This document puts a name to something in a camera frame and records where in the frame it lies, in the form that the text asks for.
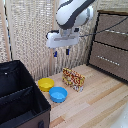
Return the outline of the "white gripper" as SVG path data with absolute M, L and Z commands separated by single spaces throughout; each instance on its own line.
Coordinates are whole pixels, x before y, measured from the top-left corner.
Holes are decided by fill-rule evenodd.
M 72 28 L 67 30 L 51 30 L 46 35 L 48 48 L 57 48 L 76 45 L 79 41 L 79 29 Z M 70 54 L 70 49 L 66 49 L 66 55 Z M 53 57 L 57 57 L 56 49 L 53 49 Z

